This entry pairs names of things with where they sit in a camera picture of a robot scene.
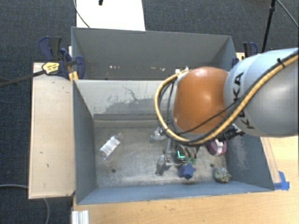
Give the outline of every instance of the bin floor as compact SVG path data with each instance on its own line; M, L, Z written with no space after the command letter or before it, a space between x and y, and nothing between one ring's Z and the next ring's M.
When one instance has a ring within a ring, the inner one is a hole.
M122 120L105 127L105 122L94 120L94 141L97 169L97 186L119 187L139 185L161 185L168 183L194 183L213 181L215 168L227 167L224 156L211 155L206 147L198 152L196 171L190 180L178 176L178 167L172 166L163 175L156 175L157 161L166 148L167 139L150 143L150 136L157 128L157 120L149 126L140 125L140 121ZM108 160L103 160L99 149L114 135L124 134L121 144Z

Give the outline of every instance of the small rock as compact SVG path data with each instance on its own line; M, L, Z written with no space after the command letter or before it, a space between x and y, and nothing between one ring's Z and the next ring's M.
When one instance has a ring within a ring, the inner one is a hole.
M228 173L226 168L217 168L214 177L217 182L229 183L232 176Z

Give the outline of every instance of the gray box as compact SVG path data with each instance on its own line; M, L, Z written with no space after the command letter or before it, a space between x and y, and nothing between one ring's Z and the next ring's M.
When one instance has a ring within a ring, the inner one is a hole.
M202 147L188 181L174 166L163 176L155 174L166 145L165 140L150 142L157 127L157 87L176 68L229 71L235 57L230 36L72 28L72 52L86 62L85 79L73 85L78 204L274 190L262 143L249 135L232 139L222 157ZM102 160L99 148L119 132L124 134L120 146ZM217 167L228 168L230 183L213 179Z

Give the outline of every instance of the white paper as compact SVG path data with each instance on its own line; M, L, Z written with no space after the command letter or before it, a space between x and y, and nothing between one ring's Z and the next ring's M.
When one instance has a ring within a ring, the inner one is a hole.
M91 28L145 31L141 0L77 0L77 10ZM87 27L78 15L77 27Z

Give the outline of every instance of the gray carpet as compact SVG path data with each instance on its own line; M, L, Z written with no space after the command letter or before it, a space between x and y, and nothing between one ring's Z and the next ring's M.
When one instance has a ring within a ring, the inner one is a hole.
M299 0L281 0L298 21ZM142 0L146 29L231 35L237 51L255 42L261 50L271 0ZM75 25L72 0L0 0L0 77L16 78L31 72L42 59L40 38L63 37L71 43ZM298 29L277 4L267 49L298 46ZM30 81L0 88L0 184L28 184L30 138ZM70 198L49 200L50 223L70 222ZM41 224L42 201L28 201L26 192L0 189L1 224Z

